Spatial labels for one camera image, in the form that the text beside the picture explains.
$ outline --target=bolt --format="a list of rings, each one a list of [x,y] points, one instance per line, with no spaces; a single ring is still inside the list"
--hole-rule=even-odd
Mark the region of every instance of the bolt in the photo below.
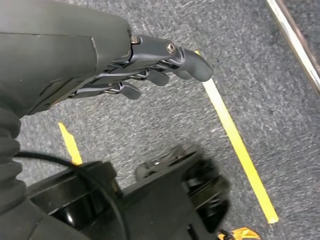
[[[139,38],[137,36],[131,36],[130,41],[131,44],[140,44]]]
[[[171,41],[167,42],[167,50],[169,54],[173,55],[176,52],[176,46]]]

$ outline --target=floor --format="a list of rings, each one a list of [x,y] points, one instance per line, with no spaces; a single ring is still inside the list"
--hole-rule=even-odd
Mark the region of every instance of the floor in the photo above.
[[[128,186],[134,182],[132,173],[139,163],[177,144],[199,144],[232,184],[232,209],[224,228],[249,227],[263,240],[318,236],[320,99],[278,33],[264,1],[69,2],[122,16],[137,33],[200,49],[214,66],[214,82],[279,221],[266,222],[202,84],[195,80],[174,77],[165,87],[137,83],[143,91],[137,101],[100,95],[60,103],[23,118],[19,136],[23,149],[68,158],[58,127],[63,122],[75,137],[84,161],[112,161],[122,186]],[[301,24],[309,21],[301,19]],[[311,39],[317,50],[318,36]],[[23,165],[20,178],[28,185],[60,170],[42,162]]]

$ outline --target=metal edge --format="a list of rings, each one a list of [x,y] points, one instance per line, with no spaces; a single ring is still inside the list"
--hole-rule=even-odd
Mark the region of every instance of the metal edge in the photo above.
[[[302,66],[306,77],[320,96],[320,66],[283,0],[266,0],[278,26]]]

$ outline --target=yellow tape line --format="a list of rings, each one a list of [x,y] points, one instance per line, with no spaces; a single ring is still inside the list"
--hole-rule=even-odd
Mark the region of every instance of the yellow tape line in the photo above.
[[[249,156],[242,137],[238,132],[235,123],[228,112],[223,100],[217,89],[214,80],[203,82],[203,86],[217,111],[224,130],[233,146],[240,163],[242,165],[252,189],[257,196],[269,224],[274,224],[279,220],[272,206],[261,179],[259,177],[251,158]]]
[[[66,146],[69,154],[71,156],[72,163],[74,165],[82,164],[82,156],[80,156],[79,150],[78,150],[77,144],[75,138],[68,132],[68,130],[62,123],[58,123],[60,130],[61,131],[62,137]]]

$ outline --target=gray robotic arm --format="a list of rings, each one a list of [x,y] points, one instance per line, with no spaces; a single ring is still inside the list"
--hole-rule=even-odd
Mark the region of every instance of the gray robotic arm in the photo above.
[[[0,0],[0,56],[0,97],[19,117],[66,98],[138,98],[130,79],[163,86],[167,72],[202,82],[212,75],[194,52],[132,36],[121,17],[49,0]]]
[[[0,0],[0,239],[86,239],[25,198],[12,161],[20,118],[65,99],[141,94],[133,80],[164,86],[172,72],[208,80],[212,69],[171,41],[132,35],[124,19],[49,0]]]

